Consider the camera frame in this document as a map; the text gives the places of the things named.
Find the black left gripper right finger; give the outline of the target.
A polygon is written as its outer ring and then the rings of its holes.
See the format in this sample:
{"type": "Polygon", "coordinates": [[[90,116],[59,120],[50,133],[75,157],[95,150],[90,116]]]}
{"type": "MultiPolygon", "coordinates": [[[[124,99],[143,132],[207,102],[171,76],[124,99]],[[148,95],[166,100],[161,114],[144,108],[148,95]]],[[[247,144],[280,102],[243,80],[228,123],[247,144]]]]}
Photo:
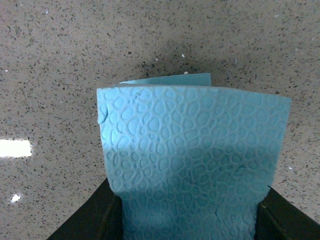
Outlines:
{"type": "Polygon", "coordinates": [[[257,206],[255,240],[318,240],[320,225],[272,187],[257,206]]]}

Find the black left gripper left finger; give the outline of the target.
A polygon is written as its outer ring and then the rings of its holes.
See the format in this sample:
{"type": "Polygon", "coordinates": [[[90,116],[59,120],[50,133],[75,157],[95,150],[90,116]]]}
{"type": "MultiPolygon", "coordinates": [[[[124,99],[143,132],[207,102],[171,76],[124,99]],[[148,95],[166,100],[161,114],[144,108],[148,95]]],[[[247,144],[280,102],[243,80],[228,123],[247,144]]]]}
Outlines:
{"type": "Polygon", "coordinates": [[[121,240],[122,202],[105,179],[49,240],[121,240]]]}

